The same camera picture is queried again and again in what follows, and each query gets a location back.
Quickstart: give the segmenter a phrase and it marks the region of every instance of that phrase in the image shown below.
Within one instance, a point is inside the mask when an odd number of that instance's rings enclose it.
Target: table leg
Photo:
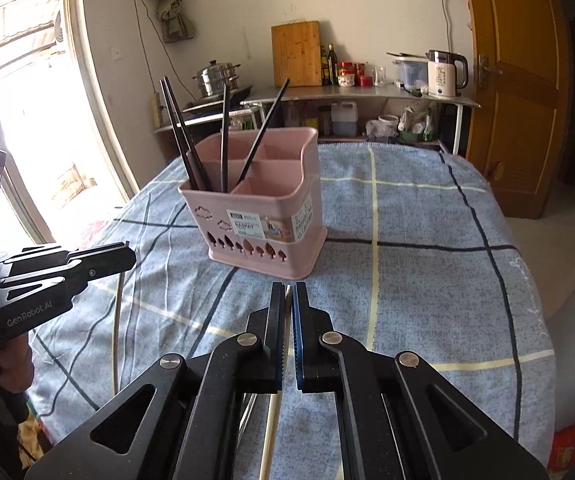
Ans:
[[[458,146],[461,143],[461,126],[463,125],[463,105],[456,105],[456,131],[454,134],[453,155],[458,155]]]

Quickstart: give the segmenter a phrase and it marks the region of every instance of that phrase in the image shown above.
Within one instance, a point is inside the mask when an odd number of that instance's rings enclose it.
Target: wooden cutting board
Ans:
[[[319,22],[299,22],[272,27],[274,85],[321,86],[321,37]]]

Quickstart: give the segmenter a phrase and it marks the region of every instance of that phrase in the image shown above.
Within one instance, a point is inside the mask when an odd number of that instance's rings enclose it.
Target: electric kettle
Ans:
[[[456,91],[465,88],[470,80],[467,59],[460,54],[430,50],[427,54],[427,74],[429,93],[437,97],[456,97]],[[463,66],[463,82],[456,82],[456,62]]]

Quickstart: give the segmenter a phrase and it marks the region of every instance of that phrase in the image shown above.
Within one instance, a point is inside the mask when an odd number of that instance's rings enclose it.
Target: kettle handle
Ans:
[[[461,54],[452,54],[454,57],[454,61],[460,61],[463,66],[463,82],[461,84],[456,83],[456,89],[461,90],[467,86],[470,82],[470,70],[467,65],[467,58],[465,56],[461,56]]]

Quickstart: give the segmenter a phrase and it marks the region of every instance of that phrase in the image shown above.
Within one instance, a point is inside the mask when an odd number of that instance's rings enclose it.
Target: wooden door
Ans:
[[[469,0],[474,100],[467,159],[506,216],[538,218],[567,127],[570,61],[560,0]],[[480,66],[487,57],[488,70]]]

